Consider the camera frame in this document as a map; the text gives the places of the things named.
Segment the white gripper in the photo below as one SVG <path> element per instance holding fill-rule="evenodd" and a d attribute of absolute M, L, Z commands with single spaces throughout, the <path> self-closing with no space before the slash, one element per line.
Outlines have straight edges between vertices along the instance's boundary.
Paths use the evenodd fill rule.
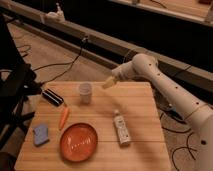
<path fill-rule="evenodd" d="M 132 79 L 135 75 L 135 71 L 133 70 L 131 64 L 122 64 L 112 70 L 112 75 L 113 76 L 110 76 L 105 80 L 104 84 L 102 85 L 103 89 L 114 86 L 116 84 L 116 80 L 124 81 Z"/>

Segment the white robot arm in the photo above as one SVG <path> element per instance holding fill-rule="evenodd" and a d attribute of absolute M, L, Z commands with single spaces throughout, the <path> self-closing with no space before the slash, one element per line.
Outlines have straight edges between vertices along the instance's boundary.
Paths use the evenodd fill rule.
<path fill-rule="evenodd" d="M 166 76 L 158 68 L 155 57 L 142 53 L 113 69 L 103 88 L 112 87 L 118 81 L 132 79 L 137 75 L 150 81 L 198 135 L 197 171 L 213 171 L 213 109 Z"/>

